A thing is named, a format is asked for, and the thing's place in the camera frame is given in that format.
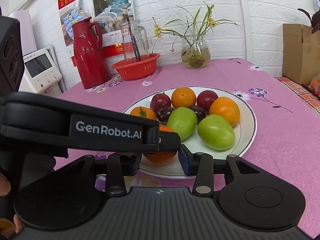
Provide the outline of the person's left hand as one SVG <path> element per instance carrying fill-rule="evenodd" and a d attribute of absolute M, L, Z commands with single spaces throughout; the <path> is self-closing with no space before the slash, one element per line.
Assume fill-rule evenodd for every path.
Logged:
<path fill-rule="evenodd" d="M 7 198 L 11 184 L 1 173 L 1 239 L 13 239 L 23 230 L 17 215 L 13 215 L 13 204 Z"/>

